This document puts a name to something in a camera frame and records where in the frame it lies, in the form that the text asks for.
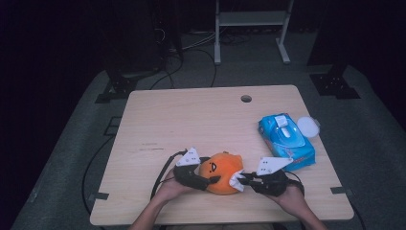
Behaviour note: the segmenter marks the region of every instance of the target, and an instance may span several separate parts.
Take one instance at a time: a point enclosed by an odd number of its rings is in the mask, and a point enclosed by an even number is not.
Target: wooden table
[[[245,95],[252,101],[243,102],[241,97]],[[179,150],[195,147],[200,156],[226,150],[242,156],[247,173],[256,171],[259,159],[271,155],[258,133],[258,121],[282,112],[295,121],[309,115],[294,85],[132,92],[99,190],[108,194],[108,199],[96,200],[91,222],[132,223],[147,205],[164,164]],[[330,190],[341,187],[341,183],[320,137],[310,142],[316,149],[316,164],[294,172],[304,183],[310,208],[320,219],[351,219],[353,211],[346,195],[334,195]],[[246,187],[235,195],[203,191],[182,195],[164,207],[156,223],[289,220],[295,218]]]

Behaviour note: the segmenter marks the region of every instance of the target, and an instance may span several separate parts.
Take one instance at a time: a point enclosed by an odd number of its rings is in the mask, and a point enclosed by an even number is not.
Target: white lid
[[[312,138],[319,134],[320,128],[311,117],[301,117],[298,120],[298,128],[301,130],[303,136]]]

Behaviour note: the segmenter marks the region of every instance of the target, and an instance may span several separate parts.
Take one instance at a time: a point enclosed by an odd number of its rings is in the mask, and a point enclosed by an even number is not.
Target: orange round object
[[[221,176],[218,182],[209,185],[207,190],[218,195],[230,195],[238,192],[237,189],[230,186],[230,179],[234,173],[242,169],[242,157],[224,151],[203,162],[200,165],[199,175],[205,178]]]

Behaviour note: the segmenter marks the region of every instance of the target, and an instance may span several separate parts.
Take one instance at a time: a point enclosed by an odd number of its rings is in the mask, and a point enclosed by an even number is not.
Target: blue wipes package
[[[295,171],[316,163],[313,146],[287,113],[263,117],[259,133],[274,156],[293,159],[285,170]]]

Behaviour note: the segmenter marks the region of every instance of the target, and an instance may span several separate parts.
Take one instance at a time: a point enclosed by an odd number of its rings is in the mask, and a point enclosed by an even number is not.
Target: carpeted floor
[[[406,134],[371,89],[366,77],[349,66],[344,78],[360,99],[338,100],[320,96],[310,74],[324,73],[328,66],[307,67],[316,33],[288,33],[285,46],[291,58],[284,65],[275,44],[276,34],[245,36],[246,42],[222,46],[222,63],[214,66],[213,44],[185,52],[181,62],[169,57],[172,73],[153,89],[294,84],[310,115],[321,124],[320,136],[350,201],[367,229],[404,229],[406,219]],[[184,35],[184,46],[201,39]],[[139,80],[136,90],[148,90],[167,73]],[[83,94],[39,177],[33,193],[12,229],[98,229],[89,222],[84,202],[93,206],[114,139],[110,120],[122,116],[126,100],[95,103],[108,83],[105,72],[95,76]],[[118,125],[120,119],[113,119]],[[326,221],[329,229],[362,229],[360,218]],[[285,223],[300,229],[298,222]],[[104,229],[125,229],[107,226]]]

